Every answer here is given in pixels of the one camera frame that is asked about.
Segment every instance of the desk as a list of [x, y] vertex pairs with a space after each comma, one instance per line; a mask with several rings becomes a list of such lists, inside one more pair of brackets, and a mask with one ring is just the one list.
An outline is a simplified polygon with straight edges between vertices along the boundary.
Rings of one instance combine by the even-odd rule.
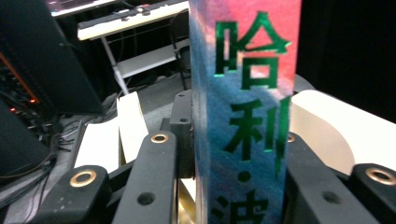
[[97, 0], [92, 3], [82, 5], [82, 6], [72, 7], [69, 9], [61, 10], [61, 11], [53, 11], [50, 14], [54, 18], [60, 18], [60, 17], [64, 17], [64, 16], [70, 16], [70, 15], [73, 15], [73, 14], [76, 14], [76, 13], [79, 13], [82, 11], [90, 10], [90, 9], [93, 9], [96, 7], [103, 7], [103, 6], [118, 2], [118, 1], [119, 0]]
[[[170, 63], [176, 59], [173, 46], [165, 46], [155, 49], [148, 53], [133, 57], [131, 59], [117, 63], [111, 52], [110, 46], [106, 40], [108, 35], [113, 35], [125, 30], [133, 29], [142, 25], [146, 25], [155, 21], [161, 21], [175, 16], [178, 12], [189, 8], [189, 2], [181, 2], [172, 6], [164, 6], [150, 11], [150, 15], [144, 16], [139, 13], [136, 16], [126, 18], [124, 20], [115, 20], [100, 23], [86, 29], [78, 30], [79, 40], [93, 40], [100, 38], [105, 47], [108, 59], [113, 67], [114, 77], [120, 85], [122, 92], [128, 94], [124, 79], [140, 72], [149, 70], [156, 66]], [[183, 40], [177, 43], [180, 46], [189, 44], [189, 40]]]

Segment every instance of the wire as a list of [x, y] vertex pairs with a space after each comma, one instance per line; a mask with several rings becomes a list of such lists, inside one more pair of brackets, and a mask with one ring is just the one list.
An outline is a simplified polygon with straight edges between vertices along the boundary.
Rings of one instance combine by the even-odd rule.
[[71, 149], [67, 149], [67, 148], [64, 148], [64, 147], [59, 147], [58, 149], [59, 149], [59, 150], [62, 150], [62, 151], [68, 151], [68, 152], [71, 152], [71, 151], [72, 151]]
[[125, 45], [125, 41], [124, 41], [122, 32], [120, 32], [120, 37], [121, 37], [121, 46], [120, 46], [120, 54], [119, 54], [119, 58], [117, 59], [117, 63], [119, 63], [121, 61], [123, 50], [124, 50], [124, 45]]
[[80, 120], [76, 119], [76, 120], [70, 121], [70, 122], [66, 123], [65, 125], [63, 125], [62, 132], [67, 132], [66, 128], [69, 127], [70, 125], [76, 123], [76, 122], [80, 122]]
[[30, 215], [32, 215], [32, 213], [33, 213], [33, 209], [35, 208], [35, 196], [37, 195], [39, 189], [40, 189], [40, 185], [37, 185], [37, 188], [36, 188], [36, 190], [35, 190], [35, 193], [34, 193], [33, 196], [32, 196], [32, 202], [31, 202], [30, 212], [29, 212], [29, 214], [27, 215], [26, 219], [23, 221], [23, 223], [26, 223], [26, 221], [29, 219]]
[[13, 193], [9, 194], [7, 197], [5, 197], [2, 201], [0, 201], [0, 209], [4, 208], [5, 206], [14, 203], [21, 197], [23, 197], [27, 192], [32, 190], [37, 184], [39, 184], [47, 175], [50, 174], [50, 171], [53, 168], [53, 164], [50, 163], [50, 167], [45, 166], [44, 167], [44, 173], [41, 174], [37, 179], [33, 180], [29, 184], [23, 186], [20, 189], [17, 189]]
[[0, 179], [8, 179], [8, 178], [19, 177], [19, 176], [22, 176], [22, 175], [28, 175], [28, 174], [32, 173], [33, 171], [37, 170], [40, 166], [42, 166], [51, 156], [52, 156], [52, 152], [50, 152], [47, 155], [46, 159], [44, 159], [42, 162], [40, 162], [35, 168], [32, 168], [32, 169], [30, 169], [30, 170], [28, 170], [26, 172], [23, 172], [23, 173], [17, 174], [17, 175], [1, 175]]
[[71, 142], [73, 142], [74, 141], [74, 139], [70, 139], [70, 140], [66, 140], [65, 138], [60, 138], [59, 139], [59, 142], [60, 143], [71, 143]]
[[40, 208], [40, 206], [41, 206], [41, 204], [42, 204], [43, 195], [44, 195], [44, 190], [46, 189], [46, 186], [47, 186], [47, 183], [49, 182], [49, 179], [50, 179], [50, 174], [47, 175], [47, 178], [46, 178], [46, 180], [44, 181], [43, 188], [41, 189], [40, 200], [38, 201], [37, 211], [38, 211], [38, 208]]

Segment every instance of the brass ring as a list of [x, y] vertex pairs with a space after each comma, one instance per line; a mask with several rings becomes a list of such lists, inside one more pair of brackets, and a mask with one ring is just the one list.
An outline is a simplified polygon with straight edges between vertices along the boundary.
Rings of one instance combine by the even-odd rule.
[[392, 174], [380, 170], [378, 168], [368, 168], [366, 170], [366, 174], [372, 178], [373, 180], [375, 180], [376, 182], [379, 182], [381, 184], [385, 184], [385, 185], [396, 185], [396, 177], [393, 176]]
[[[86, 180], [83, 181], [78, 181], [78, 178], [81, 175], [89, 175], [90, 177]], [[93, 170], [85, 170], [85, 171], [80, 171], [77, 174], [73, 175], [73, 177], [70, 179], [70, 185], [73, 188], [81, 188], [85, 187], [93, 182], [96, 178], [96, 172]]]
[[159, 133], [155, 134], [154, 136], [151, 137], [151, 142], [153, 143], [164, 143], [168, 141], [169, 137], [166, 134]]
[[294, 142], [294, 140], [295, 140], [294, 136], [289, 134], [288, 142]]

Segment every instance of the cable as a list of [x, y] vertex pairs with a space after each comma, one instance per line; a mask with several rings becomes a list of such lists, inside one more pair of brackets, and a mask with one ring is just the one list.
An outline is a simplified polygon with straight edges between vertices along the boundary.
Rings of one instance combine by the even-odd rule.
[[120, 46], [120, 54], [119, 54], [119, 58], [117, 59], [117, 63], [119, 63], [121, 61], [121, 57], [122, 57], [123, 50], [124, 50], [124, 44], [125, 44], [122, 32], [120, 32], [120, 37], [121, 37], [121, 46]]
[[34, 168], [32, 168], [32, 169], [30, 169], [30, 170], [28, 170], [26, 172], [23, 172], [23, 173], [17, 174], [17, 175], [2, 175], [2, 176], [0, 176], [0, 179], [9, 179], [9, 178], [20, 177], [20, 176], [23, 176], [23, 175], [28, 175], [28, 174], [32, 173], [33, 171], [37, 170], [38, 168], [42, 167], [47, 161], [49, 161], [50, 163], [54, 163], [54, 161], [56, 161], [55, 160], [56, 159], [56, 153], [55, 152], [56, 152], [56, 148], [58, 146], [58, 145], [55, 146], [55, 142], [56, 142], [55, 138], [58, 137], [58, 134], [57, 134], [58, 125], [57, 125], [57, 123], [58, 123], [57, 118], [54, 118], [53, 122], [52, 122], [52, 124], [53, 124], [52, 125], [52, 135], [50, 136], [50, 139], [49, 139], [49, 154], [47, 155], [47, 157], [42, 162], [40, 162], [36, 167], [34, 167]]
[[59, 147], [58, 149], [59, 149], [59, 150], [62, 150], [62, 151], [68, 151], [68, 152], [71, 152], [71, 151], [72, 151], [71, 149], [67, 149], [67, 148], [64, 148], [64, 147]]
[[66, 140], [65, 138], [62, 138], [62, 137], [59, 139], [60, 143], [71, 143], [73, 141], [74, 141], [74, 139]]
[[63, 132], [63, 133], [66, 132], [66, 131], [67, 131], [66, 128], [67, 128], [68, 126], [70, 126], [70, 125], [76, 123], [76, 122], [79, 122], [79, 119], [70, 121], [70, 122], [66, 123], [65, 125], [62, 125], [62, 126], [63, 126], [63, 127], [62, 127], [62, 132]]
[[44, 167], [44, 173], [41, 174], [37, 179], [33, 180], [29, 184], [23, 186], [20, 189], [17, 189], [13, 193], [9, 194], [7, 197], [5, 197], [2, 201], [0, 201], [0, 209], [4, 208], [5, 206], [14, 203], [21, 197], [23, 197], [27, 192], [32, 190], [37, 184], [39, 184], [47, 175], [50, 174], [50, 171], [53, 168], [53, 164], [51, 166], [45, 166]]
[[26, 221], [29, 219], [30, 215], [32, 215], [33, 209], [35, 208], [35, 196], [38, 193], [38, 190], [40, 189], [40, 185], [37, 185], [37, 188], [35, 190], [35, 193], [32, 196], [32, 202], [31, 202], [31, 208], [30, 208], [30, 212], [27, 215], [26, 219], [23, 221], [23, 223], [26, 223]]
[[46, 189], [46, 186], [47, 186], [47, 183], [49, 182], [49, 179], [50, 179], [50, 174], [49, 174], [49, 175], [47, 175], [47, 178], [46, 178], [46, 180], [44, 181], [43, 188], [41, 189], [41, 193], [40, 193], [40, 200], [38, 201], [38, 207], [37, 207], [37, 211], [38, 211], [38, 208], [40, 208], [40, 206], [41, 206], [41, 204], [42, 204], [42, 201], [43, 201], [43, 195], [44, 195], [44, 190]]

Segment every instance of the dark background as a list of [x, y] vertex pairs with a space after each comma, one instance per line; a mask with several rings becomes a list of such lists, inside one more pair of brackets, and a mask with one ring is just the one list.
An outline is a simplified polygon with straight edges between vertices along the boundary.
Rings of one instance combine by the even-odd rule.
[[396, 1], [304, 0], [297, 74], [396, 122]]
[[[127, 1], [131, 5], [157, 1]], [[78, 41], [77, 24], [126, 7], [107, 7], [57, 19], [67, 38], [81, 49], [81, 60], [92, 85], [103, 98], [117, 91], [112, 69], [100, 40]], [[168, 21], [110, 36], [118, 39], [141, 33]], [[396, 1], [303, 0], [297, 74], [319, 91], [383, 119], [396, 122]], [[110, 46], [116, 60], [170, 44], [167, 28], [116, 41]], [[172, 64], [134, 76], [131, 83], [168, 75]]]

